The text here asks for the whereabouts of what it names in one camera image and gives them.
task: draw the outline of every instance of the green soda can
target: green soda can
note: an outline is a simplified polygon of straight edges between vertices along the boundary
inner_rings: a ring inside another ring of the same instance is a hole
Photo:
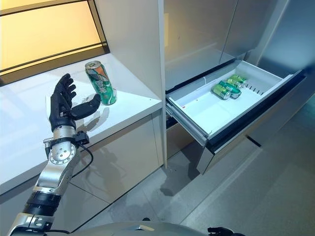
[[[240,89],[242,87],[242,84],[233,79],[232,77],[228,78],[225,82],[233,85],[237,89]]]
[[[242,92],[238,88],[236,88],[232,84],[226,83],[222,80],[220,81],[219,85],[228,89],[231,92],[231,97],[234,99],[238,98],[242,94]]]
[[[233,79],[234,81],[239,82],[242,87],[244,87],[244,85],[247,83],[247,79],[245,79],[245,78],[243,78],[243,77],[241,77],[239,75],[235,75],[235,74],[232,75],[230,77],[230,79]]]
[[[212,87],[212,92],[224,100],[228,99],[229,96],[231,95],[231,92],[228,89],[222,87],[221,85],[214,85]]]
[[[85,72],[88,75],[95,91],[100,95],[104,105],[111,105],[117,98],[110,83],[104,66],[97,60],[85,64]]]

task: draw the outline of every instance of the window frame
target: window frame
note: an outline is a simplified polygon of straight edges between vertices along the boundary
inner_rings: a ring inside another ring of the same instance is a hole
[[[25,68],[21,68],[21,69],[3,74],[0,76],[0,87],[7,85],[7,84],[10,84],[10,83],[13,83],[13,82],[16,82],[16,81],[21,80],[21,79],[25,79],[27,77],[30,77],[30,76],[33,76],[36,74],[43,73],[45,71],[49,71],[52,69],[56,69],[58,67],[62,67],[62,66],[76,63],[76,62],[79,62],[82,60],[86,60],[86,59],[90,59],[90,58],[94,58],[94,57],[97,57],[100,55],[110,53],[110,50],[109,50],[109,47],[107,44],[107,40],[106,40],[104,31],[103,31],[101,21],[99,19],[99,15],[98,15],[96,4],[95,4],[94,0],[52,0],[52,1],[45,1],[45,2],[40,2],[40,3],[34,3],[34,4],[30,4],[30,5],[24,5],[24,6],[14,7],[14,8],[10,8],[10,9],[0,10],[0,17],[5,16],[5,15],[9,15],[9,14],[15,14],[15,13],[23,12],[23,11],[30,11],[30,10],[40,9],[40,8],[44,8],[44,7],[50,7],[50,6],[68,4],[68,3],[75,3],[75,2],[80,2],[80,1],[87,1],[88,5],[89,5],[89,9],[91,11],[92,18],[93,18],[97,33],[98,33],[98,36],[100,38],[99,43],[87,45],[87,46],[84,46],[81,48],[76,48],[76,49],[72,49],[72,50],[65,51],[65,52],[61,52],[61,53],[50,55],[50,56],[47,56],[44,58],[39,58],[36,60],[27,61],[25,63],[19,64],[19,65],[10,67],[10,68],[0,70],[0,72],[5,72],[5,71],[13,69],[13,68],[18,68],[22,65],[27,65],[27,64],[30,64],[32,62],[41,61],[43,59],[52,58],[55,56],[74,52],[74,51],[88,48],[91,46],[101,45],[101,47],[92,48],[92,49],[88,49],[88,50],[85,50],[82,52],[77,52],[77,53],[74,53],[71,55],[63,56],[60,58],[44,61],[44,62],[35,64],[35,65],[31,65],[31,66],[28,66]]]

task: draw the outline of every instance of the black cable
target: black cable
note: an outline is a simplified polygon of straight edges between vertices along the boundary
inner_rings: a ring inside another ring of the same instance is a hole
[[[76,177],[78,174],[80,174],[81,172],[85,171],[85,170],[92,164],[92,162],[93,162],[93,160],[94,160],[93,154],[91,153],[91,151],[90,151],[88,148],[86,148],[86,147],[83,146],[82,144],[79,144],[79,146],[80,146],[81,148],[83,148],[85,151],[87,151],[87,152],[90,154],[91,160],[90,160],[90,162],[89,162],[82,170],[80,170],[78,173],[74,174],[74,175],[72,176],[72,178]]]
[[[47,231],[45,231],[45,233],[47,233],[47,232],[56,232],[56,233],[64,233],[64,234],[70,234],[70,232],[69,231],[67,231],[67,230],[47,230]]]

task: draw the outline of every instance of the white countertop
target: white countertop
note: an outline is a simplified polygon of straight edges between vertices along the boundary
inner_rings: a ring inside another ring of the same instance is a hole
[[[112,54],[63,66],[0,88],[0,194],[39,174],[47,162],[43,139],[52,137],[46,117],[45,96],[70,73],[77,87],[73,106],[90,100],[95,91],[84,71],[85,63],[99,60],[105,66],[117,101],[77,121],[87,131],[88,146],[157,111],[162,102]]]

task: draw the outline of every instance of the floor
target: floor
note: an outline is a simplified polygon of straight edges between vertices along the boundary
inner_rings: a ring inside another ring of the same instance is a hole
[[[223,226],[247,236],[314,235],[315,96],[263,149],[228,155],[204,175],[193,168],[199,151],[188,145],[79,230],[149,217],[205,234]]]

